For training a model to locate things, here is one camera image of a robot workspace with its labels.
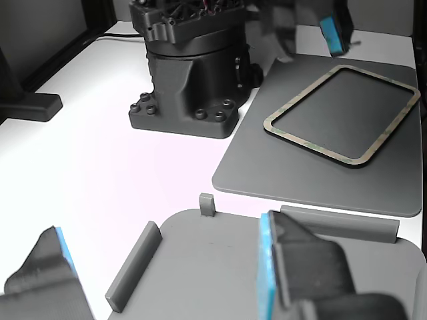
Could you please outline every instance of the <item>white surface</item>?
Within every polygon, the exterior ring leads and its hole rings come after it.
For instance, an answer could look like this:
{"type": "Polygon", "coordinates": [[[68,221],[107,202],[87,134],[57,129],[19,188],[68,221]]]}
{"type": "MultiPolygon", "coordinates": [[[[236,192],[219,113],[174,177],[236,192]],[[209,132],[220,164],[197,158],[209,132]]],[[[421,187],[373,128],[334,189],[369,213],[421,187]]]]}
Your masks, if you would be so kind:
{"type": "MultiPolygon", "coordinates": [[[[132,32],[130,23],[111,30],[126,31],[132,32]]],[[[298,32],[298,39],[313,43],[299,41],[300,53],[324,54],[316,27],[298,32]]],[[[409,38],[356,36],[366,45],[349,57],[414,67],[409,38]]],[[[64,103],[50,122],[8,119],[0,126],[2,282],[21,266],[43,230],[60,226],[93,313],[104,320],[111,312],[104,295],[149,220],[160,226],[178,211],[197,208],[201,192],[214,194],[218,211],[238,215],[259,217],[284,204],[212,187],[231,137],[132,129],[129,106],[150,90],[144,44],[99,40],[41,88],[60,94],[64,103]]],[[[398,236],[420,247],[422,215],[400,221],[398,236]]]]}

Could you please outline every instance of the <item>gasket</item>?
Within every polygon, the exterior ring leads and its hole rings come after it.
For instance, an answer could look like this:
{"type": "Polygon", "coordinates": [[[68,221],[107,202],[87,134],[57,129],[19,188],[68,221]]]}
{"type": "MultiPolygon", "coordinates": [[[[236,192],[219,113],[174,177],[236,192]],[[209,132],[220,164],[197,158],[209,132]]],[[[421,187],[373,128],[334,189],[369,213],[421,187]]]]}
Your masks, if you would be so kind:
{"type": "Polygon", "coordinates": [[[376,73],[363,70],[363,69],[354,67],[352,65],[337,65],[332,70],[327,72],[325,75],[320,77],[317,81],[312,83],[309,87],[304,89],[299,95],[296,95],[292,100],[287,102],[283,107],[279,108],[276,112],[270,115],[266,120],[264,120],[264,129],[273,135],[276,135],[278,137],[281,137],[283,139],[296,143],[297,145],[308,148],[317,153],[321,153],[336,161],[345,163],[347,165],[361,165],[367,162],[375,154],[375,152],[383,145],[383,143],[387,140],[387,138],[389,138],[389,136],[393,133],[393,131],[396,130],[397,126],[399,126],[399,124],[402,122],[405,116],[409,113],[409,111],[413,108],[413,106],[415,106],[415,104],[418,102],[420,97],[421,97],[421,93],[417,88],[407,85],[405,83],[401,83],[399,81],[396,81],[387,77],[383,77],[382,75],[378,75],[376,73]],[[325,82],[330,80],[336,73],[345,69],[355,71],[357,73],[362,73],[369,77],[375,78],[379,81],[387,82],[391,85],[395,85],[395,86],[407,89],[414,93],[414,95],[411,97],[408,103],[404,106],[404,108],[399,112],[396,118],[394,118],[391,124],[387,126],[386,130],[377,138],[377,140],[375,140],[375,142],[369,147],[368,150],[365,151],[365,153],[360,158],[346,157],[337,152],[334,152],[332,150],[316,145],[315,143],[296,137],[291,133],[282,131],[281,129],[278,129],[273,126],[273,123],[277,121],[280,117],[283,117],[291,108],[295,107],[299,102],[301,102],[303,99],[308,97],[311,93],[313,93],[313,91],[315,91],[325,82]]]}

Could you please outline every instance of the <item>black cable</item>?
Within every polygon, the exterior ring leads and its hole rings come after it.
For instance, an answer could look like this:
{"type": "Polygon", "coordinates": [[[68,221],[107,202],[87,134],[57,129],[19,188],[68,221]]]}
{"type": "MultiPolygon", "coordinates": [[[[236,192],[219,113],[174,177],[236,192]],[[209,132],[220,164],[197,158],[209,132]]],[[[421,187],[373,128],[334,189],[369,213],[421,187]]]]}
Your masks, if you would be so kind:
{"type": "Polygon", "coordinates": [[[130,34],[130,35],[126,35],[126,34],[122,34],[122,33],[102,33],[100,35],[97,35],[96,37],[90,38],[88,40],[86,40],[85,42],[83,42],[83,46],[86,46],[90,43],[95,42],[96,40],[100,39],[100,38],[104,38],[104,37],[112,37],[112,38],[122,38],[122,39],[129,39],[129,38],[143,38],[142,35],[139,34],[130,34]]]}

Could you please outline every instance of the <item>screw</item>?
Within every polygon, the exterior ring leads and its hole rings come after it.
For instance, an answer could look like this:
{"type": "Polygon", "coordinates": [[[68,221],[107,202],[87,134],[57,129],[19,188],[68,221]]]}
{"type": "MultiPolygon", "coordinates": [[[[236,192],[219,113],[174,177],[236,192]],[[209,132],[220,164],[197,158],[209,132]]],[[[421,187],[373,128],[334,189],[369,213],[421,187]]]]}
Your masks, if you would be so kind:
{"type": "Polygon", "coordinates": [[[234,101],[230,99],[225,99],[224,101],[222,101],[222,105],[226,109],[231,109],[232,107],[234,107],[234,101]]]}
{"type": "Polygon", "coordinates": [[[157,111],[157,107],[155,105],[148,105],[145,110],[147,111],[148,115],[153,115],[157,111]]]}
{"type": "Polygon", "coordinates": [[[132,113],[138,113],[140,110],[141,110],[141,107],[137,103],[134,103],[133,105],[131,105],[132,113]]]}
{"type": "Polygon", "coordinates": [[[205,119],[206,117],[207,117],[207,113],[206,113],[206,111],[204,111],[203,109],[198,109],[198,110],[195,112],[195,118],[196,118],[196,119],[203,120],[203,119],[205,119]]]}
{"type": "Polygon", "coordinates": [[[226,114],[223,111],[218,111],[215,114],[215,120],[217,122],[222,122],[222,121],[226,120],[226,118],[227,118],[227,116],[226,116],[226,114]]]}
{"type": "Polygon", "coordinates": [[[141,98],[142,102],[147,102],[151,99],[151,97],[149,96],[149,93],[141,93],[141,95],[139,96],[141,98]]]}

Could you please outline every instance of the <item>blue gripper pad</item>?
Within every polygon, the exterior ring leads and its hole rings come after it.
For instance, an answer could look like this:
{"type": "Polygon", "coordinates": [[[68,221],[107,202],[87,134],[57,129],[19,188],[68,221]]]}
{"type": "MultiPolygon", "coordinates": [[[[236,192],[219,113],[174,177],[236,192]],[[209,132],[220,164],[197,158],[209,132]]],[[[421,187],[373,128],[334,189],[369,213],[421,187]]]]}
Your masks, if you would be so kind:
{"type": "Polygon", "coordinates": [[[62,233],[61,227],[56,227],[55,231],[58,236],[59,244],[61,246],[62,256],[67,260],[71,270],[73,271],[73,274],[77,277],[77,271],[75,270],[74,262],[73,262],[73,259],[71,258],[71,254],[65,242],[64,234],[62,233]]]}
{"type": "Polygon", "coordinates": [[[340,35],[336,28],[334,18],[328,17],[320,21],[320,29],[322,30],[323,36],[328,44],[331,55],[336,56],[344,54],[344,49],[342,47],[340,35]]]}
{"type": "Polygon", "coordinates": [[[263,213],[260,219],[260,238],[258,248],[257,300],[258,320],[271,320],[274,295],[276,294],[276,275],[272,257],[272,230],[270,217],[263,213]]]}

